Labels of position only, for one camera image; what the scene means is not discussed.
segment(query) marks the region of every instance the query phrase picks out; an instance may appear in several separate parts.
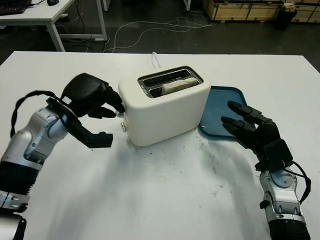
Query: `gray floor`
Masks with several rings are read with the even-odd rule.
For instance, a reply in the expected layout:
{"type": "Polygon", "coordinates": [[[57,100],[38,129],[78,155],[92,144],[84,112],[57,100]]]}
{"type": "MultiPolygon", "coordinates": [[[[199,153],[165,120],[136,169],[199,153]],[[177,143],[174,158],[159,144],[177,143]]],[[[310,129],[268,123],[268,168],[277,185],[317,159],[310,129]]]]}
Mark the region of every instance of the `gray floor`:
{"type": "MultiPolygon", "coordinates": [[[[110,41],[106,49],[114,47],[115,33],[119,27],[135,21],[151,21],[184,26],[200,27],[212,22],[202,11],[185,12],[183,0],[135,0],[135,4],[123,5],[120,0],[112,0],[109,12],[104,13],[107,34],[110,41]]],[[[98,34],[99,20],[94,1],[79,0],[79,12],[83,15],[84,32],[98,34]]],[[[72,20],[78,16],[75,5],[67,13],[72,20]]],[[[81,21],[61,22],[57,29],[60,33],[81,33],[81,21]]],[[[44,28],[14,27],[7,33],[0,32],[0,64],[13,51],[54,51],[49,34],[44,28]]],[[[320,71],[320,24],[291,24],[286,31],[273,29],[271,23],[229,22],[216,23],[208,27],[172,27],[155,23],[135,23],[122,28],[116,37],[115,53],[158,54],[277,54],[303,55],[320,71]]],[[[105,42],[85,40],[63,40],[68,52],[101,52],[105,42]]]]}

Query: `table surface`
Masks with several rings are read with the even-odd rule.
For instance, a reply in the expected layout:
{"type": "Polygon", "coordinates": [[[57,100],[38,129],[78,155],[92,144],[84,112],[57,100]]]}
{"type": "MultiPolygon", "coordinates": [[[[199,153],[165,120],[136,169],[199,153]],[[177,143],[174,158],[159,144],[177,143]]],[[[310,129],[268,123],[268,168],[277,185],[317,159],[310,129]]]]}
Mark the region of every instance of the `table surface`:
{"type": "MultiPolygon", "coordinates": [[[[32,0],[32,3],[38,3],[40,0],[32,0]]],[[[12,14],[0,16],[0,22],[27,22],[27,21],[52,21],[63,14],[70,4],[75,0],[59,0],[54,6],[49,6],[47,0],[27,8],[22,14],[12,14]]]]}
{"type": "MultiPolygon", "coordinates": [[[[311,238],[320,234],[320,74],[302,56],[158,54],[161,67],[188,65],[215,86],[239,88],[272,118],[294,159],[312,179],[302,204],[311,238]]],[[[0,154],[20,97],[59,95],[86,72],[118,89],[122,78],[154,69],[151,54],[14,52],[0,66],[0,154]]],[[[45,97],[18,112],[23,128],[45,97]]],[[[46,160],[23,216],[26,240],[268,240],[256,157],[234,141],[207,140],[197,129],[147,147],[122,132],[121,118],[82,118],[92,132],[113,133],[111,148],[88,149],[71,135],[46,160]]],[[[300,197],[305,188],[298,179],[300,197]]]]}

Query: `white toaster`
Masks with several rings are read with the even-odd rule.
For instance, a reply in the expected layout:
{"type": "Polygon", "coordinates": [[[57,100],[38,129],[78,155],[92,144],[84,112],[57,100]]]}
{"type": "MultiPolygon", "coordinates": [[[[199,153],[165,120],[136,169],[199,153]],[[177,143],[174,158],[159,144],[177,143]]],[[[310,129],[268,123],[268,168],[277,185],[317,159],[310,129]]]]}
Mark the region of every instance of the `white toaster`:
{"type": "Polygon", "coordinates": [[[119,83],[130,140],[147,146],[195,128],[210,91],[208,80],[191,67],[131,76],[119,83]]]}

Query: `blue tray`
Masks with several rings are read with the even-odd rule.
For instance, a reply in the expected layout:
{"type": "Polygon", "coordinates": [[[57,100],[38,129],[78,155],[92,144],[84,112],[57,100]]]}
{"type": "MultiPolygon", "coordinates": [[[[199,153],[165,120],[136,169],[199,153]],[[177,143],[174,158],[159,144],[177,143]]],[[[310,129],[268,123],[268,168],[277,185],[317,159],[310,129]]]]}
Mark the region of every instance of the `blue tray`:
{"type": "Polygon", "coordinates": [[[199,129],[204,137],[227,137],[233,136],[222,126],[221,117],[229,117],[236,120],[243,119],[227,106],[228,101],[235,101],[244,106],[247,105],[243,93],[235,87],[212,86],[206,100],[199,129]]]}

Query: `wooden crate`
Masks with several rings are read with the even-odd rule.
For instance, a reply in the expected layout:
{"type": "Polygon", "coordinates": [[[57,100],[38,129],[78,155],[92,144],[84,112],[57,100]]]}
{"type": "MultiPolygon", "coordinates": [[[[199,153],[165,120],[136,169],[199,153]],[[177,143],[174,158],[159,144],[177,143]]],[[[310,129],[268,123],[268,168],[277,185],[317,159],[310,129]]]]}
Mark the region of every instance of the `wooden crate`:
{"type": "MultiPolygon", "coordinates": [[[[214,0],[202,0],[202,4],[212,21],[272,21],[280,8],[280,4],[231,3],[227,1],[215,2],[214,0]]],[[[320,6],[318,4],[296,3],[295,7],[297,14],[292,22],[320,23],[320,6]]]]}
{"type": "Polygon", "coordinates": [[[279,4],[222,3],[213,0],[203,0],[202,4],[213,21],[269,21],[274,18],[279,7],[279,4]]]}
{"type": "Polygon", "coordinates": [[[320,6],[315,9],[308,23],[320,23],[320,6]]]}
{"type": "Polygon", "coordinates": [[[297,13],[296,16],[292,19],[292,22],[299,22],[299,23],[307,23],[313,15],[316,6],[307,6],[307,5],[295,5],[297,13]]]}
{"type": "Polygon", "coordinates": [[[251,6],[250,13],[247,17],[248,21],[271,21],[278,12],[279,4],[262,4],[254,3],[251,6]]]}
{"type": "Polygon", "coordinates": [[[320,4],[320,0],[298,0],[296,3],[304,3],[304,4],[320,4]]]}
{"type": "Polygon", "coordinates": [[[250,4],[246,3],[218,3],[215,7],[214,20],[217,21],[244,21],[249,13],[250,4]]]}

